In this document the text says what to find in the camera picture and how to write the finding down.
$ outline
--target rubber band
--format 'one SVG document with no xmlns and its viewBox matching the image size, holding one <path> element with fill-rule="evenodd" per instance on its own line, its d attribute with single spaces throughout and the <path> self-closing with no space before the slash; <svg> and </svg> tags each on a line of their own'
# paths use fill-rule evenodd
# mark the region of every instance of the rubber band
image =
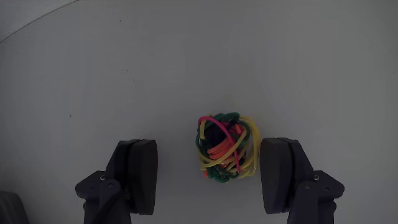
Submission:
<svg viewBox="0 0 398 224">
<path fill-rule="evenodd" d="M 256 173 L 261 137 L 251 118 L 239 113 L 203 116 L 198 120 L 196 141 L 206 178 L 227 183 Z"/>
</svg>

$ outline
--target white surface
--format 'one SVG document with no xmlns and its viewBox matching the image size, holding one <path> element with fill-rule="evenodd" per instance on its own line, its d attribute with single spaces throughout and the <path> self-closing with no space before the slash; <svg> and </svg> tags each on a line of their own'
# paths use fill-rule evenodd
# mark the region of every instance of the white surface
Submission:
<svg viewBox="0 0 398 224">
<path fill-rule="evenodd" d="M 75 0 L 0 0 L 0 42 L 40 16 Z"/>
<path fill-rule="evenodd" d="M 119 140 L 148 138 L 155 213 L 133 223 L 285 223 L 266 215 L 258 174 L 223 185 L 198 170 L 197 118 L 238 111 L 344 183 L 335 223 L 395 223 L 396 12 L 395 1 L 64 7 L 0 44 L 0 188 L 33 224 L 82 223 L 75 184 Z"/>
</svg>

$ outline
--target red rubber band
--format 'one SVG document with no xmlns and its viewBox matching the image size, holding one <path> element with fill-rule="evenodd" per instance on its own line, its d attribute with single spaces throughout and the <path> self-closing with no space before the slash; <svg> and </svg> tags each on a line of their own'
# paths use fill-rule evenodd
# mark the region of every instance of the red rubber band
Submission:
<svg viewBox="0 0 398 224">
<path fill-rule="evenodd" d="M 220 122 L 218 122 L 216 119 L 211 118 L 209 116 L 203 116 L 203 117 L 199 118 L 199 120 L 198 120 L 199 126 L 203 120 L 208 120 L 208 121 L 211 121 L 211 122 L 217 124 L 217 126 L 219 126 L 221 128 L 221 130 L 223 130 L 224 133 L 226 134 L 226 137 L 228 138 L 229 143 L 231 144 L 231 147 L 233 147 L 233 145 L 235 145 L 234 139 L 231 137 L 231 135 L 229 134 L 227 129 Z M 234 151 L 234 156 L 235 156 L 235 162 L 236 162 L 236 170 L 238 170 L 238 173 L 240 173 L 241 166 L 239 165 L 238 153 L 236 152 L 236 150 Z"/>
</svg>

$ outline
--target white table surface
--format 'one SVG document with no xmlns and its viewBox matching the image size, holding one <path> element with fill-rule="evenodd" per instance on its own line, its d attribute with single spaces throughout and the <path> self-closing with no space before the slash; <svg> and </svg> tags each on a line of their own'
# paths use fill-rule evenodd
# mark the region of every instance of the white table surface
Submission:
<svg viewBox="0 0 398 224">
<path fill-rule="evenodd" d="M 84 0 L 0 43 L 0 189 L 33 224 L 83 223 L 75 185 L 119 140 L 155 139 L 155 213 L 286 223 L 261 179 L 203 177 L 197 119 L 237 111 L 344 183 L 335 223 L 396 223 L 395 1 Z"/>
</svg>

